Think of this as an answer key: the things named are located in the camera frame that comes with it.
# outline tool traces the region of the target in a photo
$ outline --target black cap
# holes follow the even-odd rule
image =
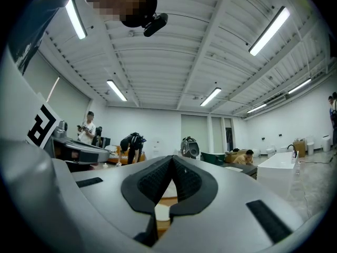
[[[127,27],[139,27],[146,25],[152,19],[157,9],[157,0],[146,0],[145,6],[141,6],[138,14],[126,16],[122,23]]]

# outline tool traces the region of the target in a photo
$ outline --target floor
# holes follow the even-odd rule
[[[335,194],[337,186],[337,156],[335,151],[315,152],[300,158],[300,173],[294,175],[290,195],[286,199],[293,206],[304,221],[316,213],[323,211]],[[258,166],[267,160],[261,156],[254,158],[254,165]],[[95,170],[113,168],[113,164],[98,164]]]

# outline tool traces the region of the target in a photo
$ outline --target fluorescent light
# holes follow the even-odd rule
[[[297,86],[297,87],[295,87],[294,89],[290,90],[290,91],[288,92],[288,94],[291,94],[291,93],[295,92],[296,90],[298,90],[299,88],[305,86],[306,84],[308,84],[308,83],[310,83],[310,82],[311,82],[311,79],[306,80],[305,82],[301,83],[299,86]]]
[[[267,106],[267,104],[263,104],[263,105],[261,105],[261,106],[255,108],[255,109],[253,109],[253,110],[247,111],[247,113],[251,113],[251,112],[257,111],[257,110],[259,110],[259,109],[261,109],[261,108],[264,108],[264,107],[266,107],[266,106]]]
[[[87,36],[86,30],[84,29],[83,23],[81,21],[80,15],[78,13],[75,0],[69,0],[68,4],[65,6],[70,21],[76,31],[76,34],[80,40]]]
[[[122,92],[118,89],[118,87],[112,80],[108,80],[106,81],[106,83],[111,87],[112,90],[114,90],[114,92],[120,97],[121,100],[127,101],[125,96],[122,94]]]
[[[221,88],[215,88],[214,91],[200,104],[200,106],[201,107],[206,106],[220,92]]]
[[[51,89],[51,92],[49,93],[49,96],[48,96],[48,98],[47,98],[47,102],[48,102],[49,99],[51,98],[52,93],[53,93],[53,91],[54,91],[54,89],[55,89],[55,86],[57,85],[57,82],[59,81],[59,79],[60,79],[60,77],[58,77],[58,78],[56,79],[56,81],[55,81],[55,83],[54,83],[54,85],[53,85],[53,87],[52,87],[52,89]]]
[[[289,10],[282,6],[279,12],[272,19],[268,27],[263,31],[262,35],[257,39],[253,46],[249,49],[249,52],[256,56],[259,51],[268,43],[268,41],[275,35],[275,33],[284,24],[286,19],[290,16]]]

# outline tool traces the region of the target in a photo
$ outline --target black slot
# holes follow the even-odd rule
[[[246,203],[246,205],[274,243],[283,240],[292,233],[263,201],[256,200]]]
[[[100,182],[103,182],[103,180],[99,177],[95,177],[95,178],[90,178],[87,180],[78,181],[76,182],[76,184],[78,185],[79,188],[83,188],[87,186],[92,186],[93,184],[100,183]]]

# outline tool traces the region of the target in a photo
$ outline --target ceiling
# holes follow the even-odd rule
[[[158,0],[157,13],[167,13],[168,23],[151,37],[97,15],[84,0],[76,4],[88,37],[78,39],[62,8],[43,41],[69,65],[61,74],[72,71],[111,106],[245,116],[309,76],[326,73],[332,62],[324,23],[306,0]],[[251,55],[249,48],[281,6],[290,17]],[[127,102],[109,89],[108,79]],[[222,91],[201,107],[216,87]]]

